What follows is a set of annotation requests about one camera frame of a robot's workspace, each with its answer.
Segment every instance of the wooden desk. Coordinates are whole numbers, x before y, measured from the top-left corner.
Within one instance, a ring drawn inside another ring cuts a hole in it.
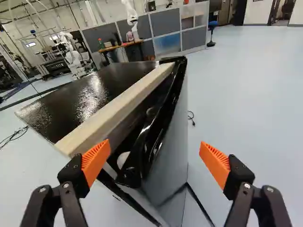
[[[128,46],[131,46],[131,45],[136,45],[138,44],[139,45],[139,50],[140,50],[140,54],[141,54],[141,57],[142,57],[142,61],[144,60],[144,55],[143,55],[143,51],[142,51],[142,47],[141,47],[141,44],[143,43],[143,39],[140,39],[139,41],[130,41],[130,42],[126,42],[126,43],[122,43],[122,45],[117,45],[117,46],[110,46],[110,47],[107,47],[107,48],[104,48],[104,49],[100,49],[98,52],[100,54],[103,54],[108,65],[110,64],[109,62],[109,59],[108,59],[108,56],[107,56],[107,53],[109,51],[113,51],[115,49],[118,49],[120,47],[128,47]]]

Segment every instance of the black cable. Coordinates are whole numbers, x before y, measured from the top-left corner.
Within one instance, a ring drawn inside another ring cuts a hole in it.
[[[27,132],[27,130],[28,130],[28,126],[23,127],[22,129],[19,129],[19,130],[15,131],[13,134],[11,134],[7,138],[3,139],[0,142],[0,145],[3,143],[3,145],[0,146],[0,150],[2,148],[4,148],[9,142],[19,139],[21,136],[23,136]]]
[[[194,112],[192,112],[192,111],[190,111],[190,110],[188,110],[188,112],[191,113],[192,116],[187,115],[187,119],[192,121],[193,126],[196,126],[196,123],[195,123],[195,121],[194,121],[194,117],[195,117]]]

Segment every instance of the doorway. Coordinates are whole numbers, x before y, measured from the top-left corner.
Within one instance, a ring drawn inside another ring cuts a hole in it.
[[[273,0],[267,25],[287,26],[296,0]]]

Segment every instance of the door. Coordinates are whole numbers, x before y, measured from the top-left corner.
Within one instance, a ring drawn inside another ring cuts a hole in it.
[[[226,25],[229,23],[229,11],[231,0],[222,0],[222,8],[219,11],[218,24]]]

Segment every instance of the robotic arm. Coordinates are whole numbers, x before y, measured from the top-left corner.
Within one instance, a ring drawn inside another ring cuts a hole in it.
[[[138,41],[139,35],[138,35],[138,14],[136,10],[132,7],[132,1],[131,0],[121,0],[122,4],[125,5],[126,12],[127,12],[127,23],[132,27],[132,33],[135,41]]]

